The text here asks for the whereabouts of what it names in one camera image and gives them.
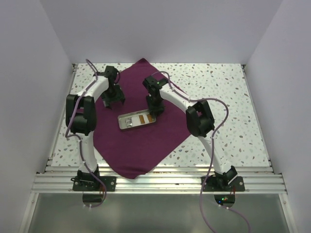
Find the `orange adhesive bandage strips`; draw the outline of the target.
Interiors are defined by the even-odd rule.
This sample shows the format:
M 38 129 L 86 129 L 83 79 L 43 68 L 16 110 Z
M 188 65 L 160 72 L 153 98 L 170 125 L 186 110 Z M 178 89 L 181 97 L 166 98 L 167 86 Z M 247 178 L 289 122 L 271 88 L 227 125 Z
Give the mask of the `orange adhesive bandage strips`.
M 141 124 L 145 124 L 145 120 L 144 120 L 144 116 L 143 115 L 139 115 L 139 121 Z

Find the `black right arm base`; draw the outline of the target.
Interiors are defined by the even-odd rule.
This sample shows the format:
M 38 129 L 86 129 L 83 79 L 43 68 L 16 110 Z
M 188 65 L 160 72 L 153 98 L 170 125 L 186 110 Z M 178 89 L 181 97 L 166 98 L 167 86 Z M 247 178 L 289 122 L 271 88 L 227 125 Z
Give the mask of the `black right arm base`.
M 203 184 L 203 192 L 243 192 L 245 191 L 244 181 L 242 176 L 237 176 L 233 181 L 227 184 L 222 179 L 211 175 L 205 180 L 205 176 L 201 177 Z

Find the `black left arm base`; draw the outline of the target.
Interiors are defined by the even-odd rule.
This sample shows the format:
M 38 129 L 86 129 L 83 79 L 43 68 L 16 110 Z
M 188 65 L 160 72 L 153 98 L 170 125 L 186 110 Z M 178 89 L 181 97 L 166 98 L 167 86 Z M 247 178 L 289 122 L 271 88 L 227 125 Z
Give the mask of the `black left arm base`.
M 78 171 L 77 175 L 70 180 L 73 182 L 73 191 L 108 191 L 114 192 L 117 184 L 115 176 L 100 176 L 98 172 L 94 175 Z

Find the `steel instrument tray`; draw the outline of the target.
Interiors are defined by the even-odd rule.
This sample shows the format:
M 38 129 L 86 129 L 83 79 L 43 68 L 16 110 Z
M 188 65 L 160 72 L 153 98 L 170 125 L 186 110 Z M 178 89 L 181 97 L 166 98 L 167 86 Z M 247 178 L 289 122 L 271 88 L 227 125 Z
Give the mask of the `steel instrument tray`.
M 156 122 L 156 116 L 148 109 L 119 115 L 117 119 L 122 131 L 141 128 Z

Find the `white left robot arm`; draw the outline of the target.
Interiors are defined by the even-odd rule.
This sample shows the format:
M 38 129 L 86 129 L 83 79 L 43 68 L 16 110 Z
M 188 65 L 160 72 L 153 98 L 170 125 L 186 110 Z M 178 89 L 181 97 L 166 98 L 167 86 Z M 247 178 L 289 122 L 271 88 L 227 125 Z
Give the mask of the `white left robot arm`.
M 101 178 L 95 173 L 98 162 L 95 158 L 93 143 L 94 131 L 97 126 L 96 101 L 101 100 L 104 107 L 111 108 L 111 104 L 125 102 L 125 95 L 118 84 L 120 72 L 114 66 L 107 66 L 99 72 L 93 66 L 93 79 L 77 94 L 66 97 L 66 126 L 65 137 L 77 137 L 79 143 L 80 167 L 79 173 L 90 173 L 84 179 L 84 185 L 89 190 L 97 190 L 101 185 Z

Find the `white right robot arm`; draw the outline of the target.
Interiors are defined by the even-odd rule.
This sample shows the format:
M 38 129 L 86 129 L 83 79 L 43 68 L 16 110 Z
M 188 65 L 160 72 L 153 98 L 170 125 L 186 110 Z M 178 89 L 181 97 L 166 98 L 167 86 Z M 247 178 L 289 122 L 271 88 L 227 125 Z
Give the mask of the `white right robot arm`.
M 163 100 L 178 107 L 186 115 L 187 129 L 197 137 L 210 156 L 211 166 L 214 168 L 216 184 L 221 190 L 228 190 L 234 184 L 238 173 L 232 163 L 225 158 L 223 151 L 216 150 L 214 135 L 219 127 L 215 127 L 215 119 L 207 99 L 192 100 L 173 84 L 169 78 L 156 80 L 149 76 L 142 82 L 148 91 L 146 96 L 148 109 L 156 117 L 164 112 Z

